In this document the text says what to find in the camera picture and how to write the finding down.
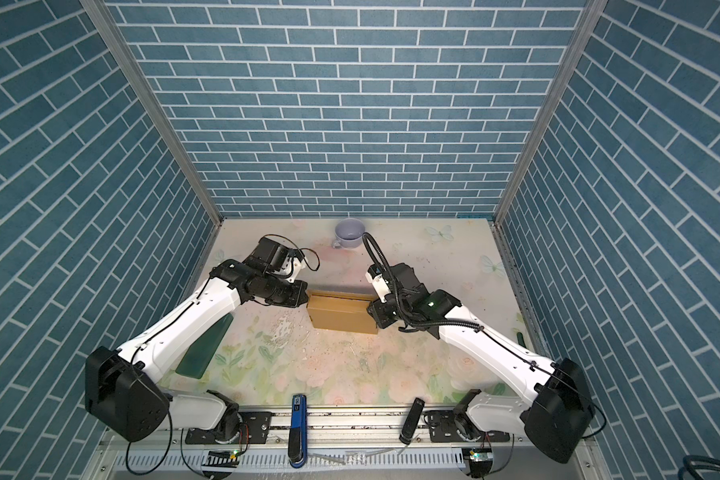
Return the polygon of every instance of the blue marker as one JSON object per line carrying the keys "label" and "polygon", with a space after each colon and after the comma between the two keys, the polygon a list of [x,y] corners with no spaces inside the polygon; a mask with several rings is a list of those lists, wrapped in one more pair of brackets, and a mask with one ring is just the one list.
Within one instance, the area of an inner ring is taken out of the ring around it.
{"label": "blue marker", "polygon": [[291,430],[288,433],[288,461],[294,468],[307,462],[307,397],[294,395],[291,405]]}

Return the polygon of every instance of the dark green block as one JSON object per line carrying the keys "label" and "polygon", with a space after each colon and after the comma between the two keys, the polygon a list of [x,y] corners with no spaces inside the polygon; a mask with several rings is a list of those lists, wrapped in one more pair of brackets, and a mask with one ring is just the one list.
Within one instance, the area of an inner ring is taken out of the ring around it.
{"label": "dark green block", "polygon": [[232,324],[232,314],[227,313],[221,317],[211,328],[205,331],[199,339],[190,345],[176,367],[176,373],[182,376],[188,376],[193,379],[201,379],[206,372],[208,364],[213,359],[213,354],[219,348],[221,339],[224,338],[226,332]]}

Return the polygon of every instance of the cardboard box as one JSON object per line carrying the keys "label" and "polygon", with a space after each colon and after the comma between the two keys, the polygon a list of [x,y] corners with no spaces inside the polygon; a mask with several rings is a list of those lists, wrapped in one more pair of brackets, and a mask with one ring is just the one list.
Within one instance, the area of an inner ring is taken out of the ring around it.
{"label": "cardboard box", "polygon": [[308,294],[307,313],[315,328],[373,335],[378,333],[376,322],[365,311],[376,300],[376,295],[323,290],[310,290]]}

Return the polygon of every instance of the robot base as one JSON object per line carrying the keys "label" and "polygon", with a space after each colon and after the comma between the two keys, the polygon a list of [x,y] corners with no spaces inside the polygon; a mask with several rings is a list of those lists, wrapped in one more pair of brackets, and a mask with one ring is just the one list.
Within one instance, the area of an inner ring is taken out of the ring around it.
{"label": "robot base", "polygon": [[270,412],[239,412],[240,428],[228,442],[220,443],[216,440],[217,436],[213,430],[201,430],[200,428],[190,428],[187,430],[184,443],[187,445],[229,445],[235,446],[239,444],[240,432],[248,431],[249,444],[263,444],[269,435],[269,423],[272,420]]}
{"label": "robot base", "polygon": [[432,443],[479,442],[483,435],[488,434],[491,442],[508,442],[509,434],[490,430],[482,432],[467,415],[467,407],[480,393],[471,389],[452,411],[430,410],[424,412],[424,422],[429,427],[429,439]]}

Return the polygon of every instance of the black cable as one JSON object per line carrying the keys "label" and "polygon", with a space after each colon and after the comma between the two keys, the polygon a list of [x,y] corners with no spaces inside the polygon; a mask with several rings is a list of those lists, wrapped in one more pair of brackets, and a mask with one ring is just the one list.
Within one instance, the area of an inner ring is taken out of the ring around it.
{"label": "black cable", "polygon": [[504,350],[507,350],[509,353],[511,353],[512,355],[516,356],[516,357],[517,357],[519,360],[521,360],[522,362],[527,363],[532,369],[536,369],[536,370],[538,370],[538,371],[540,371],[540,372],[542,372],[542,373],[546,373],[548,376],[552,377],[553,379],[556,379],[558,382],[562,383],[563,385],[565,385],[565,386],[568,387],[569,389],[573,390],[574,393],[576,393],[576,394],[579,396],[579,398],[585,398],[586,401],[587,401],[592,407],[594,407],[598,412],[600,412],[600,414],[603,416],[603,425],[602,425],[600,428],[598,428],[595,432],[593,432],[593,433],[591,433],[591,434],[589,434],[589,435],[587,435],[587,436],[581,437],[583,440],[586,440],[587,438],[592,438],[592,437],[594,437],[595,435],[597,435],[598,433],[602,432],[602,431],[605,429],[605,427],[608,425],[608,418],[605,417],[605,412],[603,411],[603,409],[602,409],[602,408],[599,408],[598,405],[597,405],[595,402],[592,401],[592,398],[585,397],[585,396],[581,395],[581,393],[580,393],[577,389],[573,388],[568,382],[566,382],[565,380],[559,378],[557,375],[555,375],[555,374],[553,374],[553,373],[550,373],[550,372],[548,372],[547,370],[541,368],[540,366],[538,366],[538,364],[537,364],[536,362],[529,362],[528,360],[524,359],[522,356],[520,356],[520,355],[518,355],[516,352],[512,351],[512,349],[510,349],[509,347],[507,347],[505,344],[503,344],[503,343],[501,343],[500,341],[498,341],[498,340],[496,340],[495,338],[493,338],[493,337],[492,337],[491,335],[489,335],[488,332],[486,332],[485,330],[482,330],[482,333],[485,334],[485,336],[488,337],[489,339],[491,339],[491,340],[493,340],[494,342],[496,342],[496,344],[499,345],[501,348],[503,348]]}
{"label": "black cable", "polygon": [[493,475],[495,473],[499,473],[502,470],[504,470],[509,465],[509,461],[512,459],[512,452],[514,452],[514,434],[512,434],[512,446],[509,447],[509,456],[507,457],[507,461],[504,462],[504,464],[499,468],[499,470],[493,470],[489,474],[485,475],[483,478],[485,478],[489,475]]}
{"label": "black cable", "polygon": [[166,446],[166,451],[163,453],[163,457],[160,459],[160,461],[157,463],[157,465],[153,466],[149,470],[145,472],[135,472],[131,469],[130,464],[128,463],[128,457],[130,455],[130,446],[133,445],[133,442],[128,442],[128,446],[125,447],[125,468],[133,475],[147,475],[155,470],[157,470],[161,465],[163,465],[163,462],[166,460],[166,457],[168,456],[168,451],[170,450],[171,443],[173,442],[173,419],[170,416],[170,410],[168,411],[168,425],[170,426],[170,429],[168,430],[168,445]]}
{"label": "black cable", "polygon": [[[387,262],[387,258],[384,256],[384,253],[382,252],[381,247],[376,243],[376,239],[373,237],[373,235],[370,235],[368,232],[365,232],[362,236],[363,244],[365,245],[365,249],[368,252],[368,255],[371,257],[371,260],[373,260],[374,265],[379,268],[383,273],[386,273],[389,277],[388,285],[391,287],[390,290],[394,296],[394,304],[398,308],[398,312],[400,312],[400,318],[403,319],[403,322],[406,326],[412,326],[414,330],[409,329],[400,329],[402,332],[413,332],[416,330],[425,330],[432,326],[461,326],[464,328],[469,328],[474,330],[476,333],[482,332],[484,335],[486,335],[489,339],[496,342],[501,348],[507,350],[512,355],[516,356],[519,360],[521,360],[524,363],[527,363],[528,366],[530,366],[531,369],[538,369],[539,371],[546,373],[548,376],[550,376],[553,379],[556,379],[558,382],[562,383],[569,389],[571,389],[573,392],[575,392],[579,398],[585,398],[586,401],[594,407],[600,414],[603,416],[603,425],[598,428],[595,432],[583,436],[582,439],[591,438],[597,435],[598,433],[602,432],[605,427],[608,425],[608,418],[605,416],[605,412],[603,412],[602,408],[599,408],[593,401],[592,398],[583,396],[577,389],[573,388],[568,382],[565,380],[559,378],[557,375],[548,372],[547,370],[544,370],[540,367],[538,367],[536,362],[530,362],[526,359],[524,359],[522,356],[517,354],[512,349],[508,348],[505,344],[501,343],[500,341],[493,338],[488,332],[484,330],[485,327],[482,325],[479,325],[474,322],[469,322],[466,320],[431,320],[431,321],[418,321],[418,320],[412,320],[412,318],[405,318],[404,315],[406,315],[406,310],[402,306],[402,302],[400,300],[400,295],[398,292],[398,285],[395,281],[394,274],[392,273],[392,268],[389,266],[389,262]],[[378,264],[378,261],[376,260],[376,256],[372,252],[371,246],[373,246],[373,249],[378,254],[378,258],[381,261],[381,265]]]}
{"label": "black cable", "polygon": [[680,467],[680,470],[677,471],[677,478],[678,480],[684,480],[685,479],[685,473],[688,472],[693,476],[695,480],[704,480],[704,477],[699,475],[698,472],[702,470],[708,470],[710,472],[720,472],[719,466],[714,465],[707,465],[707,466],[694,466],[693,470],[688,470],[685,467]]}
{"label": "black cable", "polygon": [[[710,465],[695,465],[696,463],[710,464]],[[683,480],[685,472],[691,474],[695,480],[703,480],[702,476],[699,475],[699,470],[709,470],[711,472],[720,472],[720,460],[717,458],[711,458],[707,456],[699,455],[688,455],[682,459],[682,466],[677,471],[677,477],[679,480]]]}
{"label": "black cable", "polygon": [[315,251],[314,251],[313,249],[311,249],[311,248],[299,248],[299,249],[298,249],[299,252],[302,252],[302,255],[304,255],[303,250],[310,251],[310,252],[312,252],[312,253],[315,255],[315,258],[317,259],[317,266],[316,266],[315,268],[312,268],[312,267],[309,265],[309,262],[307,261],[307,257],[306,257],[306,256],[304,256],[304,263],[307,264],[307,268],[309,268],[311,271],[317,272],[318,269],[320,268],[320,255],[317,255],[317,252],[315,252]]}
{"label": "black cable", "polygon": [[440,421],[432,420],[432,423],[430,423],[431,419],[432,419],[432,410],[429,412],[426,412],[425,414],[422,415],[422,420],[424,421],[424,424],[427,427],[436,428],[436,427],[440,426]]}
{"label": "black cable", "polygon": [[181,452],[181,461],[184,462],[184,466],[191,470],[192,473],[194,473],[195,475],[200,475],[206,480],[208,480],[208,478],[210,478],[210,480],[213,480],[215,475],[211,475],[210,477],[205,476],[204,474],[192,468],[190,464],[186,461],[186,458],[184,458],[184,428],[181,429],[181,437],[179,437],[179,452]]}
{"label": "black cable", "polygon": [[273,274],[273,273],[270,273],[269,275],[272,275],[272,276],[274,276],[275,278],[283,278],[283,279],[289,278],[290,275],[293,275],[293,257],[291,257],[291,271],[290,271],[290,272],[288,272],[287,274]]}
{"label": "black cable", "polygon": [[[410,333],[418,330],[426,330],[427,328],[430,328],[432,326],[462,326],[470,329],[474,329],[475,331],[482,330],[483,327],[477,323],[474,322],[468,322],[465,320],[432,320],[432,321],[426,321],[426,320],[416,320],[414,318],[414,314],[412,312],[409,312],[407,310],[407,307],[404,306],[403,302],[400,299],[400,292],[398,290],[398,284],[396,281],[394,281],[394,274],[392,273],[392,268],[389,266],[389,262],[387,262],[387,257],[384,255],[384,252],[382,252],[382,248],[378,245],[376,242],[376,239],[373,237],[373,235],[370,235],[368,232],[365,232],[362,236],[363,244],[365,245],[365,250],[368,252],[368,255],[373,260],[374,265],[376,265],[377,268],[379,268],[383,273],[386,273],[389,277],[389,282],[387,284],[390,287],[390,291],[392,292],[394,296],[394,304],[398,309],[398,316],[403,320],[406,326],[412,326],[414,330],[409,329],[402,329],[402,332]],[[374,255],[375,250],[376,254],[378,254],[378,258],[381,261],[381,265],[378,264],[378,260],[376,260],[376,256]]]}
{"label": "black cable", "polygon": [[237,456],[241,456],[243,453],[248,452],[248,447],[251,445],[251,432],[248,428],[248,424],[246,424],[246,447],[243,450],[240,450],[240,453],[237,454]]}
{"label": "black cable", "polygon": [[278,237],[278,238],[282,238],[283,240],[288,240],[288,242],[289,242],[291,245],[293,245],[294,248],[296,248],[296,250],[298,250],[298,251],[302,254],[302,256],[304,256],[304,253],[302,252],[302,250],[309,250],[310,252],[312,252],[313,254],[315,254],[315,256],[317,257],[317,266],[316,266],[315,268],[312,268],[312,266],[309,265],[309,262],[307,261],[307,257],[304,256],[304,263],[307,264],[307,268],[309,268],[309,269],[310,269],[311,271],[313,271],[313,272],[316,272],[316,271],[318,270],[318,268],[320,268],[320,255],[317,255],[317,252],[315,252],[313,249],[311,249],[311,248],[299,248],[299,246],[296,244],[296,242],[294,242],[293,240],[289,239],[287,236],[278,235],[278,234],[266,234],[266,235],[264,235],[264,236],[276,236],[276,237]]}
{"label": "black cable", "polygon": [[[206,286],[208,286],[208,282],[210,282],[210,280],[211,280],[211,278],[208,277],[208,280],[206,280],[206,282],[202,284],[202,288],[201,288],[200,291],[197,293],[196,300],[200,298],[200,295],[201,295],[202,292],[206,289]],[[142,385],[142,387],[144,387],[145,390],[151,391],[151,389],[150,389],[148,386],[146,386],[146,384],[144,383],[144,380],[141,379],[141,376],[139,375],[139,372],[136,370],[136,366],[134,365],[134,360],[136,359],[136,355],[141,351],[142,345],[148,343],[150,340],[152,340],[153,338],[155,338],[156,336],[158,336],[159,334],[161,334],[162,332],[164,332],[168,327],[170,327],[170,326],[172,326],[174,323],[176,323],[176,321],[178,321],[178,319],[181,318],[181,316],[182,316],[185,312],[187,312],[187,311],[192,307],[192,305],[195,305],[195,303],[194,303],[194,302],[190,302],[190,304],[187,305],[186,308],[185,308],[184,310],[182,310],[181,313],[179,313],[179,315],[177,315],[175,319],[173,319],[172,321],[168,322],[168,325],[164,326],[163,328],[161,328],[160,330],[158,330],[156,333],[154,333],[152,336],[150,336],[150,338],[146,339],[146,340],[143,341],[140,345],[138,345],[138,347],[137,347],[136,350],[134,351],[134,354],[133,354],[132,357],[130,358],[130,368],[131,368],[131,370],[132,370],[133,373],[134,373],[134,377],[135,377],[136,380]],[[172,418],[171,415],[170,415],[170,402],[168,402],[167,405],[166,405],[166,413],[167,413],[167,415],[168,415],[168,426],[169,426],[169,430],[168,430],[168,446],[166,447],[166,451],[165,451],[165,453],[163,453],[163,457],[160,459],[160,461],[157,463],[157,465],[153,466],[152,468],[150,468],[150,469],[147,470],[146,472],[135,472],[134,470],[131,470],[130,465],[129,465],[129,463],[128,463],[128,457],[129,457],[129,454],[130,454],[130,446],[133,444],[133,442],[128,442],[128,446],[125,448],[125,467],[126,467],[126,469],[128,470],[128,472],[132,473],[133,475],[146,475],[146,474],[149,474],[149,473],[154,472],[154,471],[157,470],[161,465],[163,465],[163,462],[165,461],[166,457],[168,456],[168,451],[170,450],[170,446],[171,446],[171,443],[172,443],[172,441],[173,441],[173,418]]]}

